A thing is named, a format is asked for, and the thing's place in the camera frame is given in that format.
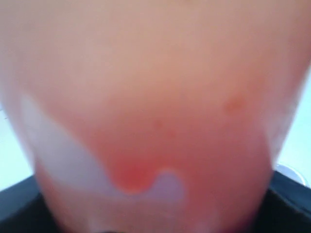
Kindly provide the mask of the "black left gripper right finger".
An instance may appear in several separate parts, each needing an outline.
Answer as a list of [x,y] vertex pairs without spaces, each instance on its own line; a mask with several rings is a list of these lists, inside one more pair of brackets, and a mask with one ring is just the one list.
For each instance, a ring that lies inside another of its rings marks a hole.
[[263,201],[265,233],[309,233],[311,189],[275,171]]

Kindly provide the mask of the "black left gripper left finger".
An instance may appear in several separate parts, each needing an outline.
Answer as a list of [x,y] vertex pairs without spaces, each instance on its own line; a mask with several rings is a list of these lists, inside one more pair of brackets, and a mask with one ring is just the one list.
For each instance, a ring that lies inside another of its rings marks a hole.
[[47,233],[49,210],[33,176],[0,192],[2,233]]

